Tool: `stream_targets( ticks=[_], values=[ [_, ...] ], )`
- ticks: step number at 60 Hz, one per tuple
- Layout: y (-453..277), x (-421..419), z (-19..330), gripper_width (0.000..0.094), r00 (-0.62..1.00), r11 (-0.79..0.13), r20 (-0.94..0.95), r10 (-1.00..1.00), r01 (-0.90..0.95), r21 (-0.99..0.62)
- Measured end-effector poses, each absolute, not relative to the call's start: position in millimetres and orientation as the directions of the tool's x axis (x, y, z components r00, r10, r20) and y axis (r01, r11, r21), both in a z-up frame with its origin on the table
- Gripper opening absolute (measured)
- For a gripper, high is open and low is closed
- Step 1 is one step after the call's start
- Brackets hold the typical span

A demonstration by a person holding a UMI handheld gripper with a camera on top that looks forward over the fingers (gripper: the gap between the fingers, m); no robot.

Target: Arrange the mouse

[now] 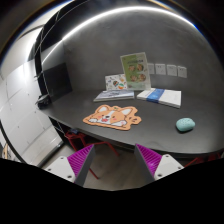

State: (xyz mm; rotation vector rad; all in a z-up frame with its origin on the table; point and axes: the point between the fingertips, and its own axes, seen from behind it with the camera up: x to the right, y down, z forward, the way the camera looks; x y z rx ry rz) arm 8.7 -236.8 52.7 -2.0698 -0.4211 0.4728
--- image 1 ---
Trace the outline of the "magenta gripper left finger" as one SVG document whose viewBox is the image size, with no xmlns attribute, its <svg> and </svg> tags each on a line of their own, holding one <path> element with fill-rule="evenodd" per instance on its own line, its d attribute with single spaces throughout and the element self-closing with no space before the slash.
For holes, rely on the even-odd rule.
<svg viewBox="0 0 224 224">
<path fill-rule="evenodd" d="M 58 157 L 45 168 L 45 171 L 75 183 L 76 185 L 83 186 L 94 156 L 95 147 L 91 144 L 68 157 Z"/>
</svg>

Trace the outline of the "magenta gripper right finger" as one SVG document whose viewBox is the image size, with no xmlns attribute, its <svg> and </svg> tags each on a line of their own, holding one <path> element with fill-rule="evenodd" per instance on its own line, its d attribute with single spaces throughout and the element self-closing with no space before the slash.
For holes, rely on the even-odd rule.
<svg viewBox="0 0 224 224">
<path fill-rule="evenodd" d="M 134 154 L 147 184 L 183 169 L 183 166 L 171 155 L 160 155 L 139 144 L 135 145 Z"/>
</svg>

